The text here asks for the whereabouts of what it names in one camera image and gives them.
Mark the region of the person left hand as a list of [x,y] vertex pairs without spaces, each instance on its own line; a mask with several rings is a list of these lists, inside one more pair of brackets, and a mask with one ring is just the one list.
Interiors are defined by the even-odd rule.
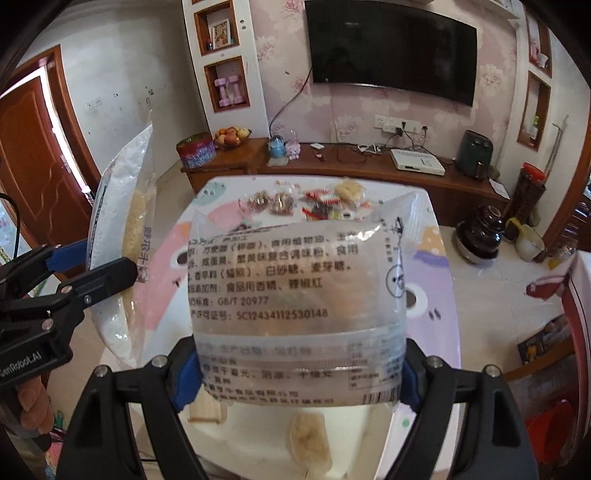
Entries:
[[18,400],[22,407],[20,424],[26,430],[43,435],[53,427],[53,411],[46,388],[40,377],[26,381],[17,387]]

